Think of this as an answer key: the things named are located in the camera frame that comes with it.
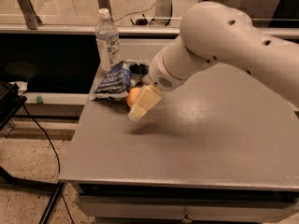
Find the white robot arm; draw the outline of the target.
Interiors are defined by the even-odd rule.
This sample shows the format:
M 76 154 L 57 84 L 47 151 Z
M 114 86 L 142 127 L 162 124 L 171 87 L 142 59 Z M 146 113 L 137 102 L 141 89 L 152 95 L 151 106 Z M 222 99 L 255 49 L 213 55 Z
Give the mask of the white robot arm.
M 179 36 L 150 61 L 129 119 L 141 119 L 161 101 L 163 91 L 175 90 L 217 63 L 248 72 L 299 106 L 299 45 L 261 32 L 240 10 L 201 2 L 182 17 Z

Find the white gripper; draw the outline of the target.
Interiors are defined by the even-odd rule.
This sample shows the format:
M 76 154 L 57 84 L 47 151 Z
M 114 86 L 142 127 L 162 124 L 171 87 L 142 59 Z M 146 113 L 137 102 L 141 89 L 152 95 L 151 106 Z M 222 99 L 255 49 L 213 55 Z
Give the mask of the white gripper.
M 183 79 L 174 77 L 166 68 L 163 60 L 164 51 L 158 52 L 149 63 L 148 80 L 153 86 L 144 85 L 139 88 L 128 118 L 139 120 L 155 107 L 163 97 L 162 91 L 173 91 L 185 83 Z

